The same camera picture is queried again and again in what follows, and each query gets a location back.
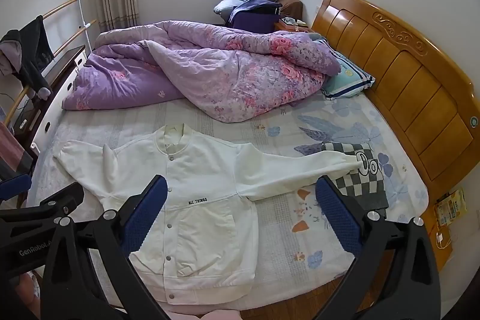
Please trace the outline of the black white checkered garment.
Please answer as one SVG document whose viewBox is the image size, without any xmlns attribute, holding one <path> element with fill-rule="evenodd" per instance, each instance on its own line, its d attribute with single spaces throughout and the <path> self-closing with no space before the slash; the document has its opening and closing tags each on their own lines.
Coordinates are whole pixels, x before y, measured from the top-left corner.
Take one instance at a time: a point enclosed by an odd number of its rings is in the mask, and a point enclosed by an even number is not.
<svg viewBox="0 0 480 320">
<path fill-rule="evenodd" d="M 376 211 L 385 218 L 389 204 L 386 199 L 383 169 L 380 168 L 371 145 L 326 142 L 320 148 L 352 155 L 361 163 L 358 169 L 334 179 L 333 182 L 343 196 L 353 196 L 364 210 Z"/>
</svg>

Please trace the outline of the white button-up jacket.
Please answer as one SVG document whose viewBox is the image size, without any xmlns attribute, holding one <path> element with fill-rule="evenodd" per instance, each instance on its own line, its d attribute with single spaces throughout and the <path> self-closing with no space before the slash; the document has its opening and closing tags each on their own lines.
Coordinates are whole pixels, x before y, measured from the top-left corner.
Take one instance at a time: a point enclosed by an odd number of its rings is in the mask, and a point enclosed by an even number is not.
<svg viewBox="0 0 480 320">
<path fill-rule="evenodd" d="M 170 305 L 219 305 L 247 295 L 259 253 L 256 202 L 360 167 L 341 152 L 266 154 L 185 124 L 117 149 L 69 140 L 55 158 L 104 210 L 118 210 L 156 175 L 166 179 L 167 200 L 130 260 L 152 296 Z"/>
</svg>

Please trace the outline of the black clothes on rack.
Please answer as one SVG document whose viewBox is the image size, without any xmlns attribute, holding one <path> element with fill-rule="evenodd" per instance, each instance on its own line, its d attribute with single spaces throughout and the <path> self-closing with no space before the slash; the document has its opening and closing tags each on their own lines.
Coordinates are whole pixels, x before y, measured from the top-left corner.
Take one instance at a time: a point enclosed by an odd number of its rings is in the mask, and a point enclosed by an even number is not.
<svg viewBox="0 0 480 320">
<path fill-rule="evenodd" d="M 54 60 L 49 47 L 43 16 L 38 15 L 22 29 L 11 29 L 1 39 L 1 75 L 13 75 L 23 87 L 32 89 L 30 97 L 37 95 L 47 100 L 51 87 L 42 72 Z"/>
</svg>

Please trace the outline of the pink red folded fabric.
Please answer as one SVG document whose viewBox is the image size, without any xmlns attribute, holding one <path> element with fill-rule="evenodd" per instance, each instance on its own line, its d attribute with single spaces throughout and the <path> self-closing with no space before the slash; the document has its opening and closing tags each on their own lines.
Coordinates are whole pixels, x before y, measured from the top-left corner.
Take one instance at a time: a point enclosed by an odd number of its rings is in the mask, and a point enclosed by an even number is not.
<svg viewBox="0 0 480 320">
<path fill-rule="evenodd" d="M 32 168 L 32 157 L 24 150 L 3 123 L 0 123 L 0 127 L 1 180 L 28 174 Z"/>
</svg>

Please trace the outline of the yellow package on floor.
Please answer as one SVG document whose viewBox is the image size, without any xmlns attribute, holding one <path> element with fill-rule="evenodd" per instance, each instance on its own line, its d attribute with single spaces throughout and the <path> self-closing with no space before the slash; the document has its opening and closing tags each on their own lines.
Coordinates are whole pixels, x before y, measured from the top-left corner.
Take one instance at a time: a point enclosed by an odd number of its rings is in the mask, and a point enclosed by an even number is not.
<svg viewBox="0 0 480 320">
<path fill-rule="evenodd" d="M 464 216 L 467 211 L 463 188 L 457 188 L 452 193 L 446 194 L 434 206 L 439 227 L 450 226 L 456 219 Z"/>
</svg>

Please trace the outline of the floral white bed sheet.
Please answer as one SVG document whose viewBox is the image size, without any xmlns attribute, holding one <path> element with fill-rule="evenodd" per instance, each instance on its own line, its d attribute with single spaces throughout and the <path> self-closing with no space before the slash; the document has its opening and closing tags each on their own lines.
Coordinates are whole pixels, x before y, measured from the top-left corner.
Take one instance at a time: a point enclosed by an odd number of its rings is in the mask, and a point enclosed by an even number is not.
<svg viewBox="0 0 480 320">
<path fill-rule="evenodd" d="M 394 132 L 364 94 L 329 101 L 316 93 L 245 122 L 224 124 L 185 99 L 126 110 L 65 111 L 50 130 L 28 193 L 28 205 L 72 182 L 55 157 L 69 140 L 119 148 L 160 129 L 186 124 L 202 134 L 286 157 L 311 154 L 325 142 L 368 144 L 388 200 L 388 218 L 405 223 L 422 214 L 428 191 Z M 323 215 L 313 186 L 256 202 L 259 254 L 254 281 L 223 309 L 249 310 L 290 299 L 337 278 L 352 263 Z"/>
</svg>

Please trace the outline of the wooden headboard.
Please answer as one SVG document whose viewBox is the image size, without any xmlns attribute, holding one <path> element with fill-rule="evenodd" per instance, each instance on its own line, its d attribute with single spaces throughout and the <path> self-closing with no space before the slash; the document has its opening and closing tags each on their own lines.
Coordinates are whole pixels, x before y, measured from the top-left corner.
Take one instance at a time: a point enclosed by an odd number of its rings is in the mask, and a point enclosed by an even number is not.
<svg viewBox="0 0 480 320">
<path fill-rule="evenodd" d="M 479 100 L 473 84 L 422 33 L 365 0 L 323 0 L 312 30 L 375 77 L 366 96 L 389 124 L 426 185 L 423 213 L 437 267 L 452 254 L 438 199 L 479 164 Z"/>
</svg>

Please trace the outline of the light blue pillow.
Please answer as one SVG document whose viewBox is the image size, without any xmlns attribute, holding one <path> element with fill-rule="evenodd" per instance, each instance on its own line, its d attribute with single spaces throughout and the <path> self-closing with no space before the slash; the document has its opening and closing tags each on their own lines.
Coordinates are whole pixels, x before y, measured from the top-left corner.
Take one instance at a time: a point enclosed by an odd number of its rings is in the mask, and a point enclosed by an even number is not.
<svg viewBox="0 0 480 320">
<path fill-rule="evenodd" d="M 333 49 L 324 37 L 317 38 L 315 42 L 326 44 L 341 67 L 337 76 L 330 77 L 322 86 L 322 93 L 326 99 L 354 97 L 374 85 L 373 76 Z"/>
</svg>

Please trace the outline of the purple floral quilt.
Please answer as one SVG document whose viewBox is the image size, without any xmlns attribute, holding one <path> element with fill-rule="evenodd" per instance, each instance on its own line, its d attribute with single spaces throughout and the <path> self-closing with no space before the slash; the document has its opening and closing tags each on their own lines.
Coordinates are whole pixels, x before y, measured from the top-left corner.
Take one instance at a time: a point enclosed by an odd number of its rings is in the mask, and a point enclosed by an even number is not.
<svg viewBox="0 0 480 320">
<path fill-rule="evenodd" d="M 259 34 L 168 20 L 103 32 L 65 110 L 117 110 L 186 98 L 238 123 L 321 90 L 341 66 L 305 32 Z"/>
</svg>

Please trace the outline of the wooden nightstand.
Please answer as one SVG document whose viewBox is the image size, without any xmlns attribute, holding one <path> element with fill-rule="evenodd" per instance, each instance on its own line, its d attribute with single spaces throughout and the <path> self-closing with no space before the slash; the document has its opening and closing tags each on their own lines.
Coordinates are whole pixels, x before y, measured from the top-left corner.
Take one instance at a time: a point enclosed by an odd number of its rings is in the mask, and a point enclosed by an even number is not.
<svg viewBox="0 0 480 320">
<path fill-rule="evenodd" d="M 288 32 L 313 32 L 308 26 L 300 26 L 298 24 L 285 23 L 283 19 L 279 19 L 274 25 L 275 31 Z"/>
</svg>

